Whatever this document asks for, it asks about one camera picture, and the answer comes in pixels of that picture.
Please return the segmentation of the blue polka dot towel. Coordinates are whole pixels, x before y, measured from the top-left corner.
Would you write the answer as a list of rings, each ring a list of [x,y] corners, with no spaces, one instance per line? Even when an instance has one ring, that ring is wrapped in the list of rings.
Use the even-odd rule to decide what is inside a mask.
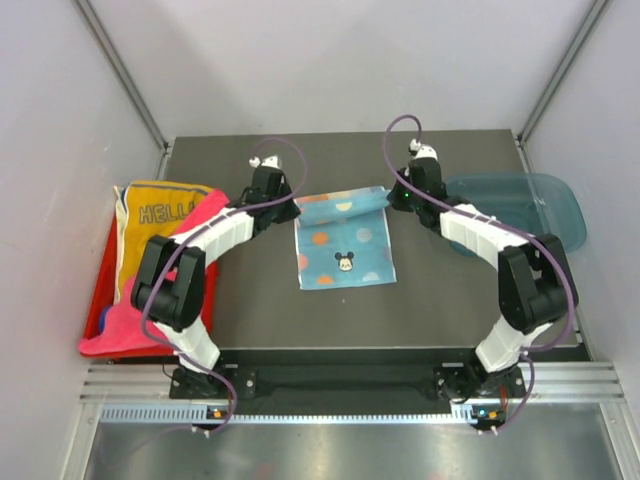
[[[382,186],[299,197],[294,221],[302,290],[391,284],[397,281]]]

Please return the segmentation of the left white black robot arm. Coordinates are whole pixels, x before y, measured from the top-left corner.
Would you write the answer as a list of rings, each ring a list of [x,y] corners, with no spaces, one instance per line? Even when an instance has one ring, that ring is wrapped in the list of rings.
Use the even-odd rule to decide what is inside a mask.
[[[227,374],[216,366],[221,352],[201,318],[207,268],[271,225],[300,215],[280,159],[255,157],[250,165],[252,181],[239,199],[182,234],[149,239],[130,296],[142,320],[154,323],[193,371],[194,387],[209,397],[224,390]]]

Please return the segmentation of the pink towel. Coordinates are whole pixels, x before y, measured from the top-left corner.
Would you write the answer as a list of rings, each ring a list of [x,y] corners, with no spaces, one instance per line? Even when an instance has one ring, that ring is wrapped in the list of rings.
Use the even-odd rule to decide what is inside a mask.
[[[203,185],[135,181],[115,190],[114,217],[79,353],[88,358],[168,353],[160,317],[204,315],[212,328],[216,267],[186,248],[164,278],[173,249],[166,239],[187,234],[218,214],[229,199]]]

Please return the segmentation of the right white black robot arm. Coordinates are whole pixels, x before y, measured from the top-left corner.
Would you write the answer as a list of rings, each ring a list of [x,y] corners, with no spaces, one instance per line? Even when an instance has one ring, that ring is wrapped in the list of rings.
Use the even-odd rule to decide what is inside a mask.
[[[517,230],[449,196],[433,154],[416,154],[394,176],[388,195],[393,209],[416,214],[425,228],[497,272],[500,317],[465,364],[469,388],[490,395],[522,354],[554,348],[573,328],[579,297],[563,244],[551,234]]]

